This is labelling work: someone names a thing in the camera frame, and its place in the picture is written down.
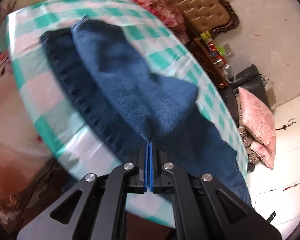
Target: brown leather headboard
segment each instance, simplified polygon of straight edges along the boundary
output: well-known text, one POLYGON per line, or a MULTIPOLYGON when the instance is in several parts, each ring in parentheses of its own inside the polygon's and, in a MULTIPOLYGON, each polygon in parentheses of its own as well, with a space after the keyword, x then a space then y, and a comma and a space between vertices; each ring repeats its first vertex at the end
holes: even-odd
POLYGON ((229 25, 231 22, 231 15, 229 10, 232 10, 229 3, 220 3, 220 0, 168 0, 177 5, 184 17, 190 21, 193 27, 199 32, 211 31, 216 27, 229 25))

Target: green and white checkered tablecloth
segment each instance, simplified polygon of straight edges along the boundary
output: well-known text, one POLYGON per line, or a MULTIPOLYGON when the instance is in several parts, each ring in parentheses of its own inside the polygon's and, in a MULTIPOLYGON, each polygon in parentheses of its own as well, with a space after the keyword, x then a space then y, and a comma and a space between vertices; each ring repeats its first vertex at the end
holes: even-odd
MULTIPOLYGON (((69 27, 83 16, 121 26, 152 72, 196 84, 201 114, 237 151, 246 178, 247 154, 223 100, 198 62, 160 20, 126 0, 49 0, 8 16, 0 28, 0 51, 9 49, 16 83, 34 126, 70 174, 78 179, 89 172, 99 176, 120 164, 65 97, 39 43, 45 31, 69 27)), ((170 203, 152 193, 130 195, 127 210, 174 225, 170 203)))

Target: wall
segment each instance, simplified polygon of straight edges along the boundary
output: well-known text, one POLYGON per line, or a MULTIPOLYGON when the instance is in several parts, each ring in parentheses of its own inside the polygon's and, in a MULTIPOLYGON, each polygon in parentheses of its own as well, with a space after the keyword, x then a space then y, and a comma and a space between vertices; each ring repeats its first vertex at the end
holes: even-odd
POLYGON ((255 64, 274 82, 277 103, 300 95, 300 5, 297 0, 228 0, 239 17, 236 30, 220 34, 230 63, 240 72, 255 64))

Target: blue towel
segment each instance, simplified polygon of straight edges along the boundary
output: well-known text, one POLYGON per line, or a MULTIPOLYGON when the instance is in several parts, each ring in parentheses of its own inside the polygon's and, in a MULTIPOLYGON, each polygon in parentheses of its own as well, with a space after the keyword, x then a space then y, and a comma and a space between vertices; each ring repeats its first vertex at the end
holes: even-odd
POLYGON ((251 206, 236 151, 195 105, 197 87, 150 73, 120 27, 85 19, 45 33, 42 45, 74 107, 122 162, 155 140, 186 172, 211 173, 251 206))

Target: pink cushion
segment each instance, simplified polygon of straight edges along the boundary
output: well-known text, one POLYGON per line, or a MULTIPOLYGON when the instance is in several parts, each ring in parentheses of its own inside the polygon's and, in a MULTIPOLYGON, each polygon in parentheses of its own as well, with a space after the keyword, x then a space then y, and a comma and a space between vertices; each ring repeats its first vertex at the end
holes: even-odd
POLYGON ((251 144, 261 160, 273 169, 275 157, 276 134, 274 117, 270 109, 255 95, 239 87, 242 109, 242 122, 257 140, 251 144))

